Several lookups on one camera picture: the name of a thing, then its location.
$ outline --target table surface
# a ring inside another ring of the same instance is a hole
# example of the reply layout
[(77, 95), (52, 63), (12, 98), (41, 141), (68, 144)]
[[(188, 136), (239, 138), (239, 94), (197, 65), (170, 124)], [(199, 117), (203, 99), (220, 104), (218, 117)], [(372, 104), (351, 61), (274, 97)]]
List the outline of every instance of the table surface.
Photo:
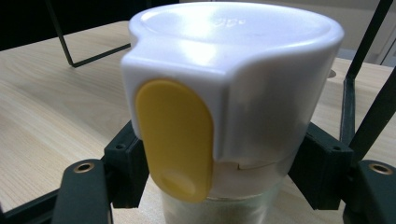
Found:
[[(127, 22), (68, 35), (75, 61), (130, 41)], [(0, 203), (8, 211), (59, 188), (63, 170), (99, 159), (130, 119), (120, 74), (120, 51), (72, 68), (57, 38), (0, 52)], [(312, 121), (338, 138), (342, 82), (350, 61), (336, 59)], [(356, 80), (356, 125), (391, 68), (364, 64)], [(365, 159), (396, 166), (393, 118)], [(313, 211), (286, 177), (268, 223), (342, 223), (338, 211)], [(113, 211), (115, 223), (164, 223), (159, 189), (149, 178), (138, 209)]]

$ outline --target wooden table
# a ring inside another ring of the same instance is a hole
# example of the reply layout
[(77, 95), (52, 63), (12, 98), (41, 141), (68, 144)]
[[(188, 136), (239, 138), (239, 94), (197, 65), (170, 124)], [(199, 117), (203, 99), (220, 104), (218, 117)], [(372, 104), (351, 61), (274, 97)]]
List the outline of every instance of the wooden table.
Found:
[[(75, 61), (129, 42), (127, 22), (66, 37)], [(63, 170), (99, 159), (130, 119), (120, 58), (127, 50), (72, 68), (58, 39), (0, 52), (0, 203), (5, 211), (59, 188)], [(338, 137), (342, 81), (350, 61), (337, 59), (313, 117)], [(365, 64), (356, 81), (357, 125), (391, 68)], [(367, 159), (396, 166), (396, 119)], [(269, 223), (342, 223), (339, 211), (313, 211), (286, 177)], [(138, 209), (114, 210), (115, 223), (164, 223), (158, 188), (149, 179)]]

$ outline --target yellow oval tab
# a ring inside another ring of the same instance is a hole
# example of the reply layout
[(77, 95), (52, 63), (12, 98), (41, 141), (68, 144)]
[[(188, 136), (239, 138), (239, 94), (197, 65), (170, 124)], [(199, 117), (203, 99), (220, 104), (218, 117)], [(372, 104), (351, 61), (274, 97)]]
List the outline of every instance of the yellow oval tab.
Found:
[(135, 98), (152, 179), (167, 194), (198, 203), (212, 182), (213, 121), (201, 98), (167, 79), (144, 84)]

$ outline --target transparent container body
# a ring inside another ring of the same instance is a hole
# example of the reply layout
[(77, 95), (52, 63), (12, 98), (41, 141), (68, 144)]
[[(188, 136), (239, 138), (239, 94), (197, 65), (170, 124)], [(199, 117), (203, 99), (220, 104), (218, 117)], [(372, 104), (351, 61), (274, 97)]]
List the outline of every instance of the transparent container body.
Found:
[(280, 186), (243, 199), (207, 198), (201, 203), (186, 203), (162, 192), (163, 214), (167, 224), (262, 224)]

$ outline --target wood grain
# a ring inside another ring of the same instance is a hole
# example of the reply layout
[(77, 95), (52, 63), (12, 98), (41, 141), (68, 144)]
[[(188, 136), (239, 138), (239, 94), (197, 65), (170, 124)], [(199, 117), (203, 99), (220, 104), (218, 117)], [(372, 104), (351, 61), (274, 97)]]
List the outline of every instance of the wood grain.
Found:
[[(127, 22), (68, 35), (75, 61), (129, 42)], [(129, 120), (121, 51), (72, 68), (58, 39), (0, 52), (0, 203), (6, 211), (59, 188), (70, 164), (103, 156)], [(336, 60), (313, 122), (338, 137), (342, 81), (350, 61)], [(391, 69), (365, 64), (356, 81), (357, 125)], [(366, 158), (396, 166), (392, 119)], [(286, 177), (269, 223), (342, 223), (339, 211), (313, 211)], [(158, 188), (150, 179), (138, 209), (114, 210), (115, 223), (164, 223)]]

